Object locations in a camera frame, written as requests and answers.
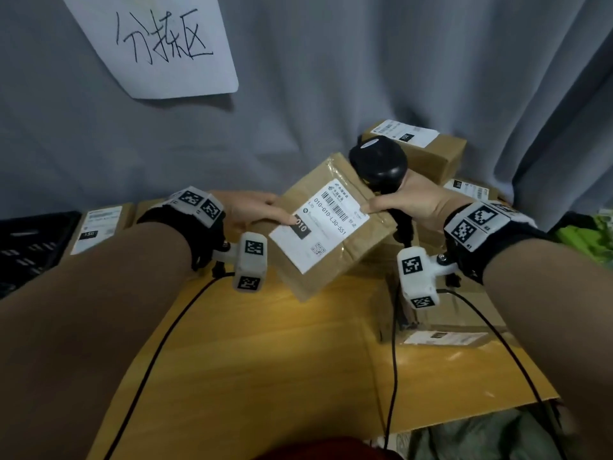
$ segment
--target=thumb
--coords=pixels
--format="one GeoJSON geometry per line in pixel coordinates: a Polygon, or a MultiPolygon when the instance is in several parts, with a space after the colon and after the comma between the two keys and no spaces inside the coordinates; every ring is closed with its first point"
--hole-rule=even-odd
{"type": "Polygon", "coordinates": [[[379,195],[378,197],[371,198],[360,209],[366,213],[376,213],[378,211],[389,210],[390,208],[402,209],[402,197],[399,193],[379,195]]]}
{"type": "Polygon", "coordinates": [[[274,207],[272,205],[263,206],[261,215],[262,218],[271,219],[284,226],[291,226],[298,223],[298,219],[294,215],[287,213],[283,208],[274,207]]]}

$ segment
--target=wooden tabletop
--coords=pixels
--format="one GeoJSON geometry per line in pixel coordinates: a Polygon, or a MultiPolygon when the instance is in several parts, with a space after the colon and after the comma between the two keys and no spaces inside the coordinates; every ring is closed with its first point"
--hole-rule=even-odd
{"type": "MultiPolygon", "coordinates": [[[[102,459],[153,351],[210,277],[186,284],[127,371],[89,453],[102,459]]],[[[392,392],[389,344],[377,342],[369,307],[382,280],[343,276],[306,303],[269,271],[264,289],[239,294],[222,279],[165,344],[113,460],[250,460],[275,447],[384,431],[392,392]]],[[[543,399],[554,389],[518,357],[543,399]]],[[[397,347],[392,432],[533,402],[498,342],[480,348],[397,347]]]]}

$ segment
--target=wrist strap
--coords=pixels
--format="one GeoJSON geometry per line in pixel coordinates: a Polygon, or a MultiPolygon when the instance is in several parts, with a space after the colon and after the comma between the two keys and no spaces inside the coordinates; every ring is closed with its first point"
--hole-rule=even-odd
{"type": "Polygon", "coordinates": [[[444,232],[447,250],[460,270],[479,284],[486,266],[502,250],[526,239],[552,241],[532,218],[494,201],[458,208],[447,218],[444,232]]]}
{"type": "Polygon", "coordinates": [[[194,271],[206,266],[213,250],[225,241],[223,205],[212,195],[195,187],[176,192],[152,206],[137,223],[163,223],[178,231],[188,242],[194,271]]]}

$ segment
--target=black basket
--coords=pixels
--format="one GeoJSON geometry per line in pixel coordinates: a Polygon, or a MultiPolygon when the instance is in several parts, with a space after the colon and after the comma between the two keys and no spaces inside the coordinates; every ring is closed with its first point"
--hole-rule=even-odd
{"type": "Polygon", "coordinates": [[[0,221],[0,299],[59,262],[81,213],[0,221]]]}

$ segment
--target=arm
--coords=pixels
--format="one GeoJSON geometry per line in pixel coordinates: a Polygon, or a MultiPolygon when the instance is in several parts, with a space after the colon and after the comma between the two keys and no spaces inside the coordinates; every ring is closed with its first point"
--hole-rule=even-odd
{"type": "MultiPolygon", "coordinates": [[[[215,193],[229,219],[292,217],[256,193],[215,193]]],[[[0,302],[3,457],[83,459],[125,371],[190,273],[173,228],[137,224],[0,302]]]]}
{"type": "MultiPolygon", "coordinates": [[[[365,212],[397,208],[442,230],[474,200],[409,172],[398,192],[372,199],[365,212]]],[[[563,245],[524,240],[496,255],[484,285],[505,323],[576,417],[600,455],[613,450],[613,273],[563,245]]]]}

